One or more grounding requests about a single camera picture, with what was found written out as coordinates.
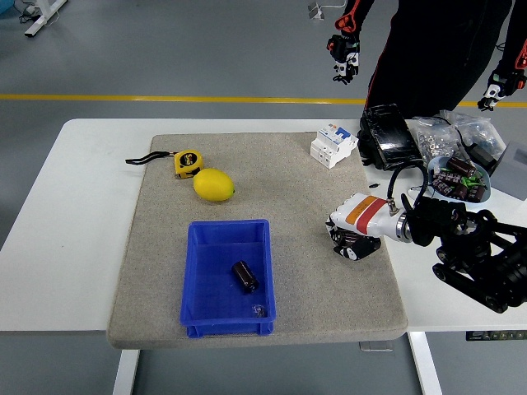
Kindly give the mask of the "person's right hand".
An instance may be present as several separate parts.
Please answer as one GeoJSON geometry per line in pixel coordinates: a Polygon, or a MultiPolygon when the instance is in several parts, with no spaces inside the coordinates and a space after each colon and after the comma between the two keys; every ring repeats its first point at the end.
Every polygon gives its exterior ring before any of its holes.
{"type": "Polygon", "coordinates": [[[353,35],[332,35],[326,49],[335,61],[333,80],[349,84],[358,74],[360,41],[353,35]]]}

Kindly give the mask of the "person's left hand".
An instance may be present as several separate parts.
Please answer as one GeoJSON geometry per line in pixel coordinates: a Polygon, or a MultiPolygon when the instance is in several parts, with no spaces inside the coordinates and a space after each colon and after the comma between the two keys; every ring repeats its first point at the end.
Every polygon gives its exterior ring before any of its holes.
{"type": "Polygon", "coordinates": [[[524,70],[513,71],[506,74],[493,72],[487,81],[487,89],[482,99],[477,103],[481,111],[493,111],[499,101],[513,95],[517,90],[523,89],[526,84],[524,70]]]}

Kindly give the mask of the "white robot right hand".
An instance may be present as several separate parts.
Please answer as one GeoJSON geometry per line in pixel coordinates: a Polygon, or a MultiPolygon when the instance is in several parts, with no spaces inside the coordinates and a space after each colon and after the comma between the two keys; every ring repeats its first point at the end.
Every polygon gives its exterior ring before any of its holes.
{"type": "Polygon", "coordinates": [[[355,193],[333,211],[325,222],[333,251],[347,259],[361,260],[381,246],[381,237],[403,239],[403,213],[390,213],[388,201],[355,193]]]}

